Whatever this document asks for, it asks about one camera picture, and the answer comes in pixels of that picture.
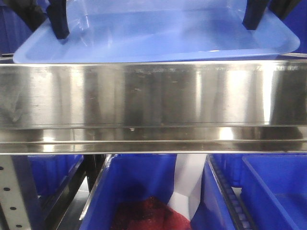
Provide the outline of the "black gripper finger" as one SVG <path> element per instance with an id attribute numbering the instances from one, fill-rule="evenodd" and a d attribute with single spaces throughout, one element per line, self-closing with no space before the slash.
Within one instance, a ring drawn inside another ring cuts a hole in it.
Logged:
<path id="1" fill-rule="evenodd" d="M 268 0 L 247 0 L 245 15 L 242 22 L 247 30 L 257 29 L 268 2 Z"/>
<path id="2" fill-rule="evenodd" d="M 67 1 L 49 0 L 46 13 L 56 38 L 66 39 L 70 34 L 67 21 Z"/>

